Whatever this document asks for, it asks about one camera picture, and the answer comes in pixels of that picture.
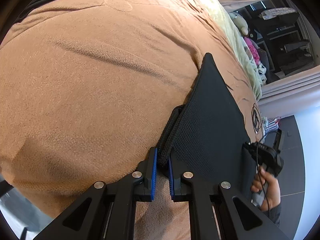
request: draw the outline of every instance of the human hand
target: human hand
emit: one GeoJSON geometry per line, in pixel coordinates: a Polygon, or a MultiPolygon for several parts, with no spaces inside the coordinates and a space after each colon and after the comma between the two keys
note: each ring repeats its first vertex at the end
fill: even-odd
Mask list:
{"type": "MultiPolygon", "coordinates": [[[[258,193],[260,190],[262,190],[263,185],[265,184],[265,182],[268,182],[269,186],[266,192],[266,197],[268,199],[269,202],[269,207],[274,208],[277,205],[280,204],[280,187],[279,187],[279,183],[278,180],[269,172],[266,172],[262,166],[259,167],[259,173],[260,173],[260,177],[261,177],[261,182],[259,179],[259,175],[256,174],[254,176],[254,180],[252,181],[252,185],[251,185],[251,191],[258,193]]],[[[260,207],[261,211],[267,211],[268,210],[268,203],[266,198],[264,199],[261,207],[260,207]]]]}

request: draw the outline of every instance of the finger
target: finger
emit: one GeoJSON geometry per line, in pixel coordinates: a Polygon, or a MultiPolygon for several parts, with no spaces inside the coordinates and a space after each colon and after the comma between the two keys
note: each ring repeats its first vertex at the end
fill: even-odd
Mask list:
{"type": "Polygon", "coordinates": [[[262,166],[259,167],[261,176],[269,183],[269,185],[277,183],[277,179],[269,172],[266,172],[262,166]]]}
{"type": "Polygon", "coordinates": [[[258,193],[260,191],[255,185],[252,185],[250,190],[255,193],[258,193]]]}
{"type": "Polygon", "coordinates": [[[260,183],[260,181],[254,180],[252,182],[252,185],[258,188],[259,190],[262,190],[262,184],[260,183]]]}
{"type": "Polygon", "coordinates": [[[254,176],[254,180],[256,180],[256,181],[260,182],[260,179],[261,179],[262,185],[264,185],[264,183],[266,182],[266,180],[264,179],[264,177],[263,177],[262,175],[260,175],[260,178],[259,178],[259,174],[256,174],[256,175],[254,176]]]}

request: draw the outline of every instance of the metal screw head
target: metal screw head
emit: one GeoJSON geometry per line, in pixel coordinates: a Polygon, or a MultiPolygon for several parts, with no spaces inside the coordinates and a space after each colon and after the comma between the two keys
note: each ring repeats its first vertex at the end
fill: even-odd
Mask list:
{"type": "Polygon", "coordinates": [[[97,181],[95,184],[94,184],[94,187],[95,188],[102,188],[104,185],[104,183],[102,181],[97,181]]]}
{"type": "Polygon", "coordinates": [[[192,172],[187,171],[185,173],[183,173],[183,177],[187,178],[187,179],[191,179],[193,177],[192,172]]]}
{"type": "Polygon", "coordinates": [[[135,171],[132,173],[132,177],[134,178],[140,178],[142,176],[142,173],[140,171],[135,171]]]}
{"type": "Polygon", "coordinates": [[[227,181],[224,181],[221,183],[221,187],[228,189],[231,188],[231,184],[227,181]]]}

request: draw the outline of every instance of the white wall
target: white wall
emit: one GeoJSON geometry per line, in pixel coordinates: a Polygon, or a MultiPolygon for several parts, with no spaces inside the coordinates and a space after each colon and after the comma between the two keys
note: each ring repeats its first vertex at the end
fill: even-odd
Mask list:
{"type": "Polygon", "coordinates": [[[294,240],[302,240],[320,215],[320,107],[294,116],[302,141],[306,171],[302,214],[294,237],[294,240]]]}

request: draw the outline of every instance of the orange fleece blanket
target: orange fleece blanket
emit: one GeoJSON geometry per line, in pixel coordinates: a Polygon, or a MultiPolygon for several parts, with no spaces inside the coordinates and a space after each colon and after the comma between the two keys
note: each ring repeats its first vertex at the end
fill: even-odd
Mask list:
{"type": "MultiPolygon", "coordinates": [[[[198,0],[56,0],[33,10],[0,47],[1,174],[51,217],[95,181],[119,180],[157,143],[206,52],[255,141],[248,77],[198,0]]],[[[188,219],[158,175],[155,201],[138,203],[135,238],[189,239],[188,219]]]]}

